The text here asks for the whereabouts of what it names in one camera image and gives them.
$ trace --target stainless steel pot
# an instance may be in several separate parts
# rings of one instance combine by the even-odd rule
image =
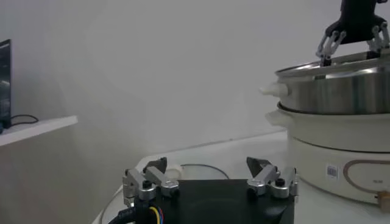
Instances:
[[[310,114],[390,113],[390,54],[366,60],[366,53],[319,61],[276,72],[264,94],[280,98],[284,110]]]

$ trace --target white pot handle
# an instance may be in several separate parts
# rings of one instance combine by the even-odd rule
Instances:
[[[283,113],[280,110],[275,110],[266,114],[266,119],[273,126],[288,128],[294,124],[294,119],[290,115]]]

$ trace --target colored wires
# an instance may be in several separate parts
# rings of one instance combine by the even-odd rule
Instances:
[[[152,210],[152,212],[156,215],[157,224],[164,224],[164,215],[161,208],[151,206],[149,209]]]

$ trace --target pot lid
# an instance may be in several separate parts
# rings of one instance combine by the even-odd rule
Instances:
[[[289,78],[304,77],[311,80],[319,79],[334,79],[346,76],[346,72],[351,75],[351,72],[357,72],[354,75],[369,74],[370,68],[377,68],[390,65],[390,49],[383,50],[380,58],[366,59],[367,52],[345,55],[342,57],[332,58],[330,66],[321,67],[320,61],[297,65],[290,68],[282,69],[275,74],[281,80]]]

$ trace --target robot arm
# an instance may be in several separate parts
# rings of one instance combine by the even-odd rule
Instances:
[[[316,53],[321,58],[321,65],[331,65],[331,56],[340,44],[367,41],[370,50],[368,59],[379,57],[382,49],[389,48],[387,21],[375,14],[377,3],[386,2],[387,0],[342,0],[340,19],[326,29]]]

